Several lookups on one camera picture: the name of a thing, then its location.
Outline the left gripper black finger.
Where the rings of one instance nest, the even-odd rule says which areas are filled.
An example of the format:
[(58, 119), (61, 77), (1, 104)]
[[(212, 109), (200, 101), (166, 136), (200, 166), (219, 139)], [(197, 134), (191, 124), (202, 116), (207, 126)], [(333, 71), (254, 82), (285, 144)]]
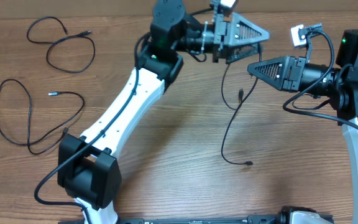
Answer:
[(247, 20), (244, 16), (233, 12), (228, 28), (228, 45), (240, 47), (257, 44), (269, 40), (270, 33)]
[(260, 44), (243, 45), (230, 49), (226, 57), (226, 63), (231, 64), (238, 60), (259, 54)]

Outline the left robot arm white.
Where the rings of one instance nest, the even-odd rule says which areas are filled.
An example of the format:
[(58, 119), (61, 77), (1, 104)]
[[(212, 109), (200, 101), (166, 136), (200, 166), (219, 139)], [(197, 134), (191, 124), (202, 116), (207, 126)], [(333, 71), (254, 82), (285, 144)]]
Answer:
[(182, 53), (203, 62), (232, 63), (261, 52), (267, 30), (234, 12), (235, 1), (211, 1), (213, 18), (199, 22), (181, 0), (158, 0), (150, 30), (135, 45), (131, 75), (104, 114), (81, 136), (67, 135), (58, 149), (57, 181), (81, 208), (85, 223), (116, 223), (113, 202), (122, 177), (118, 159), (147, 110), (175, 81)]

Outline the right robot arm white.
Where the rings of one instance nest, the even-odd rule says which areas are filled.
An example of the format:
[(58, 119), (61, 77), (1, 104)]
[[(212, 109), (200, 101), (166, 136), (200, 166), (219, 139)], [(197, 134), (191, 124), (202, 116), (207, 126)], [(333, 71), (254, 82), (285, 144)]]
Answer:
[(296, 47), (306, 48), (306, 56), (285, 56), (252, 63), (250, 74), (278, 91), (294, 92), (283, 104), (287, 112), (335, 121), (342, 128), (352, 176), (353, 217), (358, 223), (358, 29), (345, 30), (338, 53), (331, 53), (327, 66), (310, 63), (312, 38), (323, 36), (330, 51), (333, 43), (321, 28), (296, 27), (292, 32)]

